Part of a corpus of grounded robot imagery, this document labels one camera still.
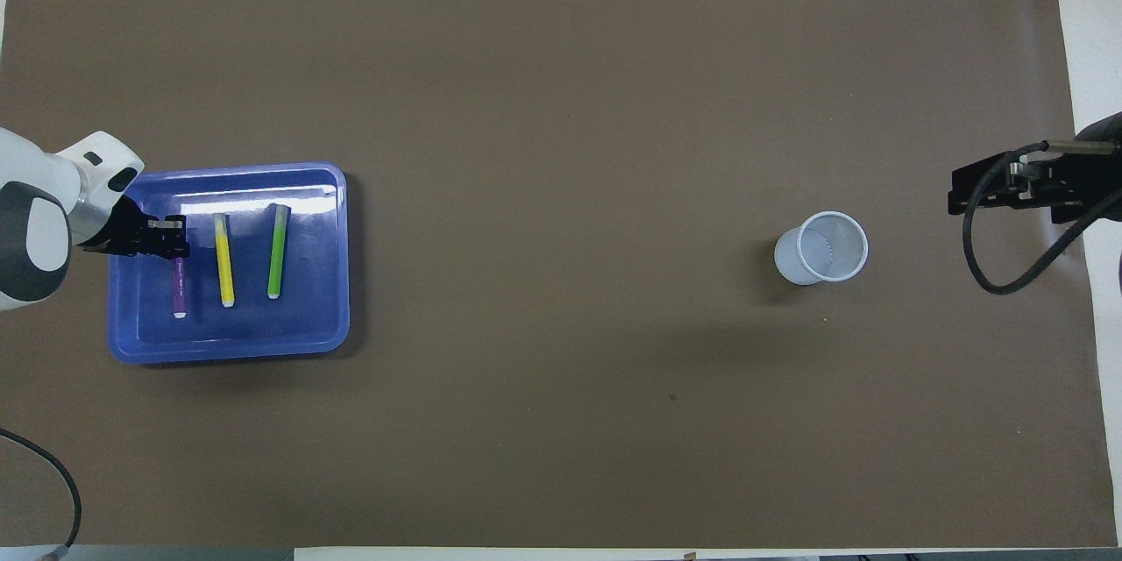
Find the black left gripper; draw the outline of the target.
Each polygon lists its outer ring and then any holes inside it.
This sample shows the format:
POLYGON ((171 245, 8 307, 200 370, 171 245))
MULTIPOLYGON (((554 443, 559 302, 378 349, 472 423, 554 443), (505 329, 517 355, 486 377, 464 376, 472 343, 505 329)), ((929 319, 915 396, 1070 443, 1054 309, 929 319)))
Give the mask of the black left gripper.
POLYGON ((186 217, 157 218, 142 212, 131 197, 119 197, 105 226, 83 242, 83 250, 107 256, 160 256, 188 258, 186 217))

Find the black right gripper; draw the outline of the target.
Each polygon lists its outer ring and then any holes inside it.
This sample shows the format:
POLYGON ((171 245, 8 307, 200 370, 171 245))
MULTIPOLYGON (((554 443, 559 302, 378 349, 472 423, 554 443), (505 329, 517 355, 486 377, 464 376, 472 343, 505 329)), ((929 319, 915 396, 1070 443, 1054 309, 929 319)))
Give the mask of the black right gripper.
MULTIPOLYGON (((1086 212, 1086 202, 1101 202, 1119 188, 1119 139, 1121 114, 1110 114, 1087 125, 1070 140, 1046 140, 1043 151, 1057 157, 1037 160, 1043 175, 1030 184, 1031 202, 1050 202, 1050 221, 1066 224, 1086 212)), ((980 185, 977 206, 1012 206, 1026 194, 1026 175, 1005 154, 994 154, 951 171, 948 191, 949 215, 966 212, 980 185)))

